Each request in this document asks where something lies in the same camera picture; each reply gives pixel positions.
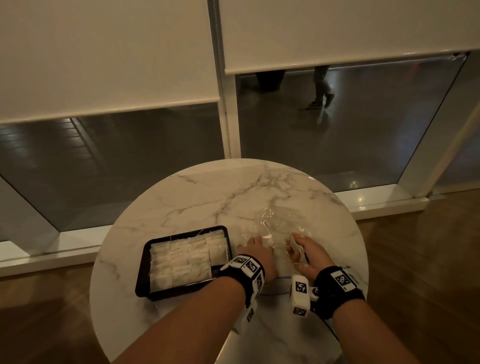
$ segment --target sneaker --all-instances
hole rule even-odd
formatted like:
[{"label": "sneaker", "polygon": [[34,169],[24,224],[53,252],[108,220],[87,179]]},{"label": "sneaker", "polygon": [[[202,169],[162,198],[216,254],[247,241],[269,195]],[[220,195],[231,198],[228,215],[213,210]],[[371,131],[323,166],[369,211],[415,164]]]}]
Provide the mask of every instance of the sneaker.
[{"label": "sneaker", "polygon": [[309,104],[305,110],[317,110],[317,109],[321,109],[322,108],[322,104],[319,104],[318,102],[316,101],[313,101],[311,104]]},{"label": "sneaker", "polygon": [[330,104],[333,101],[333,98],[335,97],[335,94],[328,93],[325,95],[325,109],[330,106]]}]

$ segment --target hand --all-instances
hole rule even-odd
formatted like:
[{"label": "hand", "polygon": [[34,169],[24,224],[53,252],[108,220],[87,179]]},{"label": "hand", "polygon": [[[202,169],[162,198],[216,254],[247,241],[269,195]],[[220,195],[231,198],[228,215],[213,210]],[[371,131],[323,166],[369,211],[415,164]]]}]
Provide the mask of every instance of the hand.
[{"label": "hand", "polygon": [[300,253],[295,253],[290,246],[290,243],[287,243],[287,253],[290,255],[295,270],[307,277],[309,281],[315,281],[321,270],[335,265],[324,247],[315,240],[296,232],[293,232],[292,236],[297,244],[303,247],[303,250],[308,257],[309,264],[305,266],[302,263],[299,263]]},{"label": "hand", "polygon": [[273,281],[278,277],[278,272],[275,267],[275,260],[273,259],[273,247],[263,246],[262,237],[257,235],[251,237],[247,245],[238,245],[237,253],[238,254],[248,254],[257,259],[265,269],[265,283]]}]

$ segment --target glass pane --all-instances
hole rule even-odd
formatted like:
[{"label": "glass pane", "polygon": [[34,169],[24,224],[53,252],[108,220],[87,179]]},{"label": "glass pane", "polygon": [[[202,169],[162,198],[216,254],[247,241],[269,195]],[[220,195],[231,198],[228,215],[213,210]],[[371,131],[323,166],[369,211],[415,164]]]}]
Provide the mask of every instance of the glass pane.
[{"label": "glass pane", "polygon": [[437,182],[439,186],[480,181],[480,126]]},{"label": "glass pane", "polygon": [[313,69],[289,71],[282,82],[275,73],[241,75],[242,157],[298,168],[334,192],[397,183],[464,58],[331,66],[327,109],[306,109]]},{"label": "glass pane", "polygon": [[112,224],[159,180],[223,158],[216,103],[0,125],[0,174],[60,231]]}]

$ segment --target roller blind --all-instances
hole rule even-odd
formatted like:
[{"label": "roller blind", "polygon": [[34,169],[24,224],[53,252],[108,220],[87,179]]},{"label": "roller blind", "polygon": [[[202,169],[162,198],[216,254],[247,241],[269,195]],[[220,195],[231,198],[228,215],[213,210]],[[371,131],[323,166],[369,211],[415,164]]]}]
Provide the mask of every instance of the roller blind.
[{"label": "roller blind", "polygon": [[206,0],[0,2],[0,122],[218,100]]},{"label": "roller blind", "polygon": [[220,0],[227,74],[480,48],[478,0]]}]

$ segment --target wrist strap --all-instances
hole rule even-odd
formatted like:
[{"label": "wrist strap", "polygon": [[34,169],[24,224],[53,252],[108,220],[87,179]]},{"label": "wrist strap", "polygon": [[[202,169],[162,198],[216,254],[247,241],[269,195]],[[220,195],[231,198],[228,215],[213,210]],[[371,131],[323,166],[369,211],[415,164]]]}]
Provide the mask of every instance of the wrist strap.
[{"label": "wrist strap", "polygon": [[249,307],[265,284],[265,269],[253,256],[240,254],[220,268],[219,277],[238,281],[245,290],[245,307]]},{"label": "wrist strap", "polygon": [[315,279],[318,288],[318,301],[312,305],[313,311],[322,319],[332,318],[337,308],[355,299],[365,300],[362,291],[345,273],[342,267],[327,267]]}]

